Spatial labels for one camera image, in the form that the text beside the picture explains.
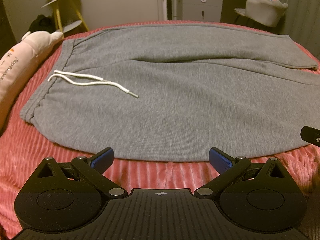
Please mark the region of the grey sweatpants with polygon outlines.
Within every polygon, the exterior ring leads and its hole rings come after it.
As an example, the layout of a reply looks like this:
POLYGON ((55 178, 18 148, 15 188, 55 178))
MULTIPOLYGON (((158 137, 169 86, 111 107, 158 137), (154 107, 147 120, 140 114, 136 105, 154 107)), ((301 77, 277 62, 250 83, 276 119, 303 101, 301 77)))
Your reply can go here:
POLYGON ((76 86, 49 74, 20 116, 48 140, 118 158, 205 161, 215 146, 260 157, 304 146, 319 127, 318 63, 286 35, 218 24, 114 27, 65 40, 53 70, 119 83, 76 86))

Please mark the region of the pink ribbed bedspread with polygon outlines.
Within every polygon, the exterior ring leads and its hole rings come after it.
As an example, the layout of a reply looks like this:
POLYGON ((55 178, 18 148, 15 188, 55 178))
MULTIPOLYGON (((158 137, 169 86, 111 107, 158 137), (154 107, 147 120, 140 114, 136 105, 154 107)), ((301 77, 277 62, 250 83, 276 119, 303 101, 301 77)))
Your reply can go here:
MULTIPOLYGON (((37 165, 47 156, 67 162, 80 155, 47 140, 34 126, 24 122, 20 110, 60 57, 57 50, 27 83, 9 113, 1 136, 1 234, 13 236, 20 231, 14 200, 37 165)), ((319 148, 304 146, 277 158, 287 168, 308 199, 302 230, 312 239, 319 237, 319 148)), ((107 171, 112 181, 131 187, 187 187, 195 189, 217 176, 208 162, 161 163, 116 159, 107 171)))

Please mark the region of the grey upholstered chair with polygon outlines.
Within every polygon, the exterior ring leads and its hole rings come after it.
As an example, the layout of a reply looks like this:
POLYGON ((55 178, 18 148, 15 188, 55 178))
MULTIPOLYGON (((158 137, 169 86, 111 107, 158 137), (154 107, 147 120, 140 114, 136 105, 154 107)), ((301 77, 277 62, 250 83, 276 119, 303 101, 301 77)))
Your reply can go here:
POLYGON ((266 27, 273 28, 277 26, 288 7, 287 3, 281 3, 279 0, 246 0, 245 9, 234 9, 237 14, 234 24, 240 16, 243 16, 266 27))

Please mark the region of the pink plush pillow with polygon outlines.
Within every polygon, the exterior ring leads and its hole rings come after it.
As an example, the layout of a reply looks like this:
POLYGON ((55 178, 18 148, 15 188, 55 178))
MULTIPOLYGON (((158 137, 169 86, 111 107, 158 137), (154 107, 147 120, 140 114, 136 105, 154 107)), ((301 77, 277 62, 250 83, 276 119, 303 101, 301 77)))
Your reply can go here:
POLYGON ((62 39, 60 31, 27 32, 1 58, 1 127, 16 96, 62 39))

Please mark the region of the yellow leg side table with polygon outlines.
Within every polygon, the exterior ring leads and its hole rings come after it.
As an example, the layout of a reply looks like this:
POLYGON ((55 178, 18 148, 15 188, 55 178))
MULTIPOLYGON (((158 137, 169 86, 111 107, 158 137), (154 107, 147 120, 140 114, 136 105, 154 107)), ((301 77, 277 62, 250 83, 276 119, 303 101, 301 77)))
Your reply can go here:
POLYGON ((80 12, 80 0, 55 0, 46 3, 42 8, 50 7, 54 25, 57 31, 64 34, 75 29, 89 31, 89 28, 80 12))

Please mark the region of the black bag on floor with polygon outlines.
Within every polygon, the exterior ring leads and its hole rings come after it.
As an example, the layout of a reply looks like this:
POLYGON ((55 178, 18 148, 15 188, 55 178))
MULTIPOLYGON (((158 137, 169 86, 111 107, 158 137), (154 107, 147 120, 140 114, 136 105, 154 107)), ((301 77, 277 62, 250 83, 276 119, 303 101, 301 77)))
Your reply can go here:
POLYGON ((39 15, 35 20, 33 20, 33 22, 31 22, 28 31, 31 33, 36 31, 47 31, 49 33, 53 33, 56 29, 51 17, 39 15))

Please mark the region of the grey bedside cabinet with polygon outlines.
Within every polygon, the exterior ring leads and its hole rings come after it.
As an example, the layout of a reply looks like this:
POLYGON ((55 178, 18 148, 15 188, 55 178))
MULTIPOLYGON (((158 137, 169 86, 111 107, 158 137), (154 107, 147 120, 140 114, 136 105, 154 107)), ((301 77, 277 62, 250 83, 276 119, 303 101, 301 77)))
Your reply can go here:
POLYGON ((223 0, 176 0, 177 20, 220 22, 223 0))

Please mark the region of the white drawstring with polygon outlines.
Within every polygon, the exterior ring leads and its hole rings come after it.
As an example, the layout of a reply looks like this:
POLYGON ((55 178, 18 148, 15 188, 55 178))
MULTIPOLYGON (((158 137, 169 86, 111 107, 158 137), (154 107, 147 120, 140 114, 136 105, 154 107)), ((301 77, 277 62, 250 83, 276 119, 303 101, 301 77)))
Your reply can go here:
POLYGON ((91 75, 91 74, 77 74, 77 73, 71 73, 71 72, 63 72, 60 70, 54 70, 54 74, 52 74, 48 78, 47 81, 49 82, 54 77, 62 78, 65 81, 67 81, 68 83, 70 83, 72 85, 76 85, 76 86, 97 86, 97 85, 113 86, 113 87, 118 88, 122 92, 129 94, 130 96, 132 96, 134 98, 137 98, 137 99, 139 98, 139 96, 137 94, 135 94, 134 92, 123 87, 119 83, 116 83, 113 81, 108 81, 108 80, 103 79, 102 77, 91 75), (85 79, 85 80, 89 80, 89 82, 77 82, 75 80, 72 80, 69 77, 74 77, 77 79, 85 79))

